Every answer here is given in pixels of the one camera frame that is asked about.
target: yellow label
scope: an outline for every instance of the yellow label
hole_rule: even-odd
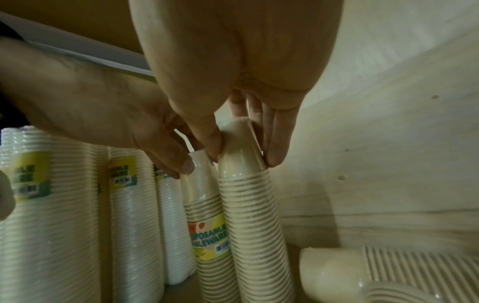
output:
[[[230,237],[223,213],[206,220],[188,222],[188,231],[197,260],[213,260],[230,251]]]
[[[110,190],[137,184],[136,157],[117,157],[110,160]]]
[[[15,155],[8,171],[17,202],[50,195],[49,152],[35,151]]]
[[[167,174],[165,174],[161,169],[153,165],[153,171],[155,172],[155,180],[163,180],[167,178],[171,178]]]

